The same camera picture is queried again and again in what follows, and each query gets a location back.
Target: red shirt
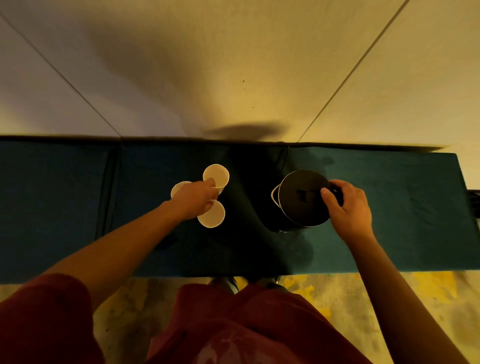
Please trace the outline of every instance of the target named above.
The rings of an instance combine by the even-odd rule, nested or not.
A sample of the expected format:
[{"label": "red shirt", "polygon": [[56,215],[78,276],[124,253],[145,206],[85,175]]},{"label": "red shirt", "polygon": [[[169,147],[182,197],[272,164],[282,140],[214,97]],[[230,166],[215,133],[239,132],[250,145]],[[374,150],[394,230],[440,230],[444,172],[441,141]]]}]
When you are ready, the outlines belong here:
[{"label": "red shirt", "polygon": [[[249,285],[236,295],[179,289],[147,363],[370,363],[305,299]],[[44,275],[0,303],[0,363],[104,363],[90,295],[75,278]]]}]

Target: pot lid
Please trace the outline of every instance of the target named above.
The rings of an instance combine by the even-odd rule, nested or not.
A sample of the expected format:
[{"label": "pot lid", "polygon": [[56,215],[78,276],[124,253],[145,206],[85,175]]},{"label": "pot lid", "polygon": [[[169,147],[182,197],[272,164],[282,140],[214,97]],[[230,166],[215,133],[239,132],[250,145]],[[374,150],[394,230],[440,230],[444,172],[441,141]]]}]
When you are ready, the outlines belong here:
[{"label": "pot lid", "polygon": [[320,190],[330,182],[312,170],[296,170],[287,175],[279,189],[278,201],[285,215],[301,226],[316,226],[330,218]]}]

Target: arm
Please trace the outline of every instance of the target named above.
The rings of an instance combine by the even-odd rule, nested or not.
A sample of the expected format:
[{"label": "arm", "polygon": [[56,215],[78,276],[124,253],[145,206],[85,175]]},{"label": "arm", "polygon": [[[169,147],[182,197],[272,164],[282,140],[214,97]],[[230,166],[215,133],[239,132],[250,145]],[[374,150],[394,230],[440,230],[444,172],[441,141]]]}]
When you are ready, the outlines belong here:
[{"label": "arm", "polygon": [[213,179],[184,185],[171,200],[61,260],[44,274],[77,278],[88,289],[95,311],[130,277],[155,246],[180,222],[212,207]]},{"label": "arm", "polygon": [[326,188],[322,199],[357,263],[394,363],[468,364],[377,242],[365,192],[345,181],[331,182],[342,189],[343,206]]}]

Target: hand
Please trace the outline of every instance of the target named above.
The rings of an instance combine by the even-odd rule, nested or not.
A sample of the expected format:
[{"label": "hand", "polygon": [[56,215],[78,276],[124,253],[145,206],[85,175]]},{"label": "hand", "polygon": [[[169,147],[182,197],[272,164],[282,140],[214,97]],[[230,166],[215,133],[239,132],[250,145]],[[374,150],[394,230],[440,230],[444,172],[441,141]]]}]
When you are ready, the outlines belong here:
[{"label": "hand", "polygon": [[372,229],[372,212],[368,207],[367,196],[360,188],[352,184],[331,180],[343,192],[343,206],[328,189],[322,188],[322,199],[328,207],[332,225],[342,240],[349,244],[357,240],[375,239]]},{"label": "hand", "polygon": [[211,200],[218,198],[213,178],[184,184],[171,199],[178,208],[181,218],[188,220],[203,215],[213,206]]}]

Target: forearm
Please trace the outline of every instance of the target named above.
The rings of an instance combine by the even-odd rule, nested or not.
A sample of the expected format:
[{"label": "forearm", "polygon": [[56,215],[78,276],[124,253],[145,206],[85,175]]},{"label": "forearm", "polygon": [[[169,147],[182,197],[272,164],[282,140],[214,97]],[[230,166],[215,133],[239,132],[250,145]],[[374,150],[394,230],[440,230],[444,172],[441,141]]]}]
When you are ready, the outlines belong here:
[{"label": "forearm", "polygon": [[396,364],[468,363],[375,240],[347,243]]},{"label": "forearm", "polygon": [[166,201],[61,260],[45,274],[63,273],[80,280],[88,288],[96,310],[181,221],[175,204]]}]

